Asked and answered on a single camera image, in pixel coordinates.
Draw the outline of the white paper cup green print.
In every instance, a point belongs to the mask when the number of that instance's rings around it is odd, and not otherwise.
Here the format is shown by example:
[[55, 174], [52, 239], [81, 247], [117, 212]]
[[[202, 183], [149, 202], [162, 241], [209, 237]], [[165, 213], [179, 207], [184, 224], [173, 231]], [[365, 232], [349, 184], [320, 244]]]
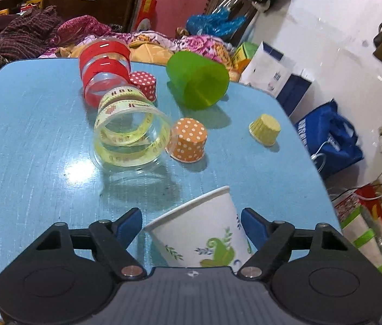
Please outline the white paper cup green print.
[[168, 211], [144, 231], [172, 267], [228, 266], [237, 272], [253, 254], [228, 186]]

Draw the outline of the green plastic cup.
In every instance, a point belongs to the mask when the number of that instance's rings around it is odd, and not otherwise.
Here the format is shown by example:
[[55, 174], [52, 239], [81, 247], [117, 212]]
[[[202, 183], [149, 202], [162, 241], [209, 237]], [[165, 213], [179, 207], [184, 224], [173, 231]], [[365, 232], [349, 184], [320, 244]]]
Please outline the green plastic cup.
[[167, 83], [176, 102], [191, 110], [215, 105], [225, 94], [230, 82], [223, 64], [190, 51], [180, 51], [166, 65]]

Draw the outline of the clear jar yellow tape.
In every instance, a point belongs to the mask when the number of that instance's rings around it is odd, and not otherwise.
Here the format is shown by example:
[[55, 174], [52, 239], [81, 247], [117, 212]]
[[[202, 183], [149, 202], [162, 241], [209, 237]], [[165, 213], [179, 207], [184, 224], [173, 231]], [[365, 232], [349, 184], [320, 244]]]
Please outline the clear jar yellow tape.
[[95, 119], [93, 160], [104, 170], [141, 170], [162, 155], [172, 137], [170, 118], [136, 87], [103, 95]]

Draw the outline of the yellow cupcake liner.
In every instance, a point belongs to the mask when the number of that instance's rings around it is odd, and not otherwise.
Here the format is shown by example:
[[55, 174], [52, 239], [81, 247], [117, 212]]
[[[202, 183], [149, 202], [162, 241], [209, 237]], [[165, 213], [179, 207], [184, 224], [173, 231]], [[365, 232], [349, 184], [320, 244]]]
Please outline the yellow cupcake liner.
[[262, 114], [254, 122], [251, 122], [248, 129], [257, 142], [270, 147], [276, 143], [281, 126], [276, 118], [268, 114]]

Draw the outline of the blue tote bag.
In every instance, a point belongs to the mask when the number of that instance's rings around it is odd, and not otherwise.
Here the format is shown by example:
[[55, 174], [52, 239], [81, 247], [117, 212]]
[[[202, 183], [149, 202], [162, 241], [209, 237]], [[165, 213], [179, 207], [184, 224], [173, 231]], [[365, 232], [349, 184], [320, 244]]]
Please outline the blue tote bag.
[[313, 109], [294, 127], [324, 180], [364, 158], [355, 128], [338, 113], [335, 100]]

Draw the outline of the orange polka dot cupcake liner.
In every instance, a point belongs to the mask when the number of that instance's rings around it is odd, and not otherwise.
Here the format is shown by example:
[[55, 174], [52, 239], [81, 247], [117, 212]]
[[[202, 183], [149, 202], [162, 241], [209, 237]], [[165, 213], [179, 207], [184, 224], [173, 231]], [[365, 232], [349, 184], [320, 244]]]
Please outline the orange polka dot cupcake liner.
[[191, 164], [204, 157], [208, 139], [205, 126], [193, 118], [180, 118], [173, 126], [172, 137], [165, 149], [171, 158]]

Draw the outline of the red polka dot cupcake liner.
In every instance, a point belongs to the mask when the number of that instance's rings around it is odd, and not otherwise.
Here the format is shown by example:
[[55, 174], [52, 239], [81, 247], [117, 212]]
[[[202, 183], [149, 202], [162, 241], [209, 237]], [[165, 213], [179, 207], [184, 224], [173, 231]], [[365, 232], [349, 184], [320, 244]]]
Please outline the red polka dot cupcake liner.
[[135, 71], [130, 73], [130, 81], [137, 87], [143, 95], [151, 102], [157, 100], [157, 79], [145, 71]]

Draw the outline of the white navy paper bag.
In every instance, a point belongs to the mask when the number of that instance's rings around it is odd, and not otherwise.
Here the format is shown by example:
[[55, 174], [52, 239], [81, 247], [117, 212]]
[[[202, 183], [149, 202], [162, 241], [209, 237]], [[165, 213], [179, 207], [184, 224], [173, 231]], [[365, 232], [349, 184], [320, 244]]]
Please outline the white navy paper bag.
[[271, 95], [288, 116], [303, 100], [312, 80], [293, 71], [294, 62], [266, 43], [260, 43], [239, 82]]

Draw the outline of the clear jar red tape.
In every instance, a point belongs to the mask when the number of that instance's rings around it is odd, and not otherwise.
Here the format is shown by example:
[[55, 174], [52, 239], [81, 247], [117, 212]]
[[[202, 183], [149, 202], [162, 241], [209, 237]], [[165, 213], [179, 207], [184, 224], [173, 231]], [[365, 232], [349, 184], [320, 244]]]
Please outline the clear jar red tape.
[[130, 83], [131, 52], [119, 39], [104, 37], [87, 44], [79, 55], [79, 71], [86, 103], [97, 108], [111, 88]]

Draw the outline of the pink floral blanket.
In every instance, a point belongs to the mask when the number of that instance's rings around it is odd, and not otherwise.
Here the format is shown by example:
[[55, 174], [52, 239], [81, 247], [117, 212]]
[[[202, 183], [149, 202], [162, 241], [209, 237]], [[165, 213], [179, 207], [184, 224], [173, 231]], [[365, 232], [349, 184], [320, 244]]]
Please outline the pink floral blanket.
[[233, 82], [238, 82], [239, 71], [231, 60], [232, 46], [211, 35], [187, 35], [169, 38], [155, 31], [116, 33], [111, 27], [99, 22], [93, 16], [83, 15], [66, 21], [55, 32], [52, 47], [42, 58], [76, 58], [85, 46], [98, 38], [112, 37], [126, 44], [132, 62], [166, 65], [173, 54], [190, 51], [222, 64]]

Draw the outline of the blue plastic bag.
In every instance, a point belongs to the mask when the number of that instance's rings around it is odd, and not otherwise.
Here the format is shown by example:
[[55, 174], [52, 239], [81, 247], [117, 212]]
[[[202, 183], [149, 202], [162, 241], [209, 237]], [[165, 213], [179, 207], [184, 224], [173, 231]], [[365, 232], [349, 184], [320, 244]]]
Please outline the blue plastic bag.
[[230, 10], [222, 8], [209, 15], [190, 16], [185, 29], [191, 35], [211, 35], [222, 40], [229, 40], [245, 20], [243, 15], [231, 17]]

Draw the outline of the dark striped clothing pile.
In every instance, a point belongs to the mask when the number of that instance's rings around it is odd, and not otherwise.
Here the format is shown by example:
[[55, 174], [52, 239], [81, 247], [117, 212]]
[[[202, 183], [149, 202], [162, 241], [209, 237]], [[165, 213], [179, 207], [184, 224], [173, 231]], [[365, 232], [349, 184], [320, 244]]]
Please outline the dark striped clothing pile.
[[55, 6], [31, 8], [22, 15], [0, 15], [0, 69], [44, 54], [53, 46], [62, 23]]

